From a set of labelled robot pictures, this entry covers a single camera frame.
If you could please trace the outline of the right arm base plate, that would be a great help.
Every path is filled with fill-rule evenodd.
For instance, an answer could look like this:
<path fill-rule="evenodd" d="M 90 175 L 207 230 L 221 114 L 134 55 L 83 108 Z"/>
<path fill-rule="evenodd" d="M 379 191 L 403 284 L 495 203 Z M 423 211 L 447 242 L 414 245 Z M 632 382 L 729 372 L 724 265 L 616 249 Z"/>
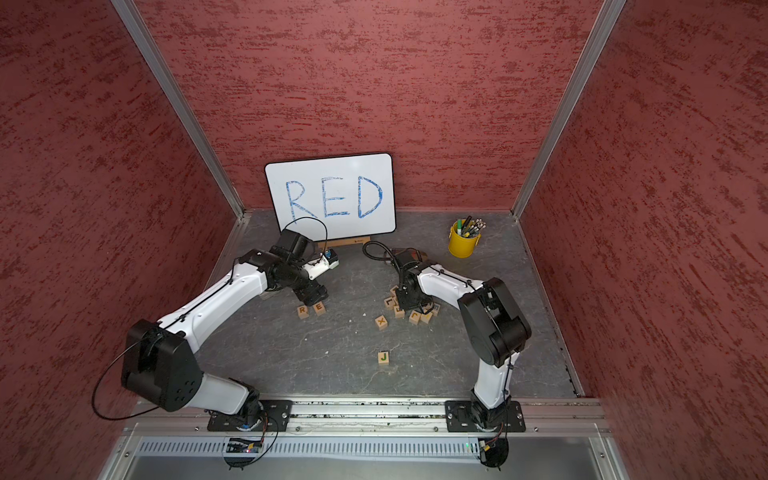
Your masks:
<path fill-rule="evenodd" d="M 449 432 L 522 433 L 526 431 L 521 404 L 507 400 L 494 409 L 479 401 L 449 400 L 444 403 Z"/>

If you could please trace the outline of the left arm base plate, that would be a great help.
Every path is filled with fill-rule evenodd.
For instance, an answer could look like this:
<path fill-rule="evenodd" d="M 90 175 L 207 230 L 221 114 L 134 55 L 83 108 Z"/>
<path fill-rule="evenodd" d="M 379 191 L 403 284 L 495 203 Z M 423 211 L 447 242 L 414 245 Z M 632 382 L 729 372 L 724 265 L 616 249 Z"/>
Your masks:
<path fill-rule="evenodd" d="M 285 432 L 293 402 L 290 400 L 255 400 L 246 403 L 236 414 L 209 411 L 207 430 L 210 432 Z"/>

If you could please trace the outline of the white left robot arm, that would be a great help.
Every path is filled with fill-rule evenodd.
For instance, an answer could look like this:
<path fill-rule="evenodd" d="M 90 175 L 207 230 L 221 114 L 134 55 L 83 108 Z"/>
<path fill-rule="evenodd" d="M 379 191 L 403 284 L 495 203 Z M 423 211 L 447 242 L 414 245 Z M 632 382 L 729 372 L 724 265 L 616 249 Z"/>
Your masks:
<path fill-rule="evenodd" d="M 306 263 L 273 252 L 249 251 L 188 304 L 156 322 L 140 320 L 130 328 L 122 386 L 167 412 L 193 407 L 254 424 L 261 411 L 258 391 L 203 372 L 195 354 L 234 313 L 267 291 L 290 289 L 307 307 L 326 299 L 327 290 L 318 278 L 338 264 L 332 249 Z"/>

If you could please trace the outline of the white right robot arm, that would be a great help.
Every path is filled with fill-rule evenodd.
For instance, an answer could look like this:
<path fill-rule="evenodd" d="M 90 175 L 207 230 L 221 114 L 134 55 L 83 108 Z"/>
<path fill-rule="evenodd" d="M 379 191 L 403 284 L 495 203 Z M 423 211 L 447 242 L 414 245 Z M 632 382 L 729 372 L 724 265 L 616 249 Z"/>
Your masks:
<path fill-rule="evenodd" d="M 460 312 L 479 358 L 470 417 L 481 429 L 500 425 L 509 414 L 512 370 L 532 336 L 529 322 L 504 282 L 496 277 L 470 279 L 440 264 L 420 262 L 401 271 L 396 296 L 405 310 L 430 313 L 440 300 Z"/>

